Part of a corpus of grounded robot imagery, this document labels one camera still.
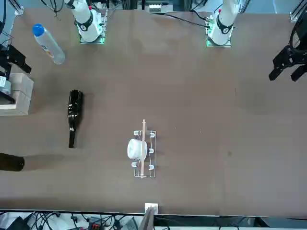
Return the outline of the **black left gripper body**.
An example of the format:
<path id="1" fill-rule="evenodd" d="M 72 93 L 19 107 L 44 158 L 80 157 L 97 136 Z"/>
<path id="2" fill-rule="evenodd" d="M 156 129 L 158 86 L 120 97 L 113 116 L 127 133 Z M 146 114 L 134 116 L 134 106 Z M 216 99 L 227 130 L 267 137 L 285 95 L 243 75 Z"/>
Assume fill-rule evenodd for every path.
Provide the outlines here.
<path id="1" fill-rule="evenodd" d="M 297 37 L 298 45 L 293 39 Z M 297 21 L 291 31 L 291 49 L 296 55 L 305 56 L 307 54 L 307 21 Z"/>

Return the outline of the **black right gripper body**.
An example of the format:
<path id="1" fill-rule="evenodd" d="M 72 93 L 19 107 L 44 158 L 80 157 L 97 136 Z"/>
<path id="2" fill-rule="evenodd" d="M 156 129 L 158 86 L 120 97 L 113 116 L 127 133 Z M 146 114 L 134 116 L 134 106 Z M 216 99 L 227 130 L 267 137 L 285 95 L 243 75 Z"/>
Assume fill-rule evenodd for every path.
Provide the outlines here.
<path id="1" fill-rule="evenodd" d="M 7 64 L 10 62 L 9 57 L 9 48 L 8 47 L 1 47 L 0 48 L 0 63 Z"/>

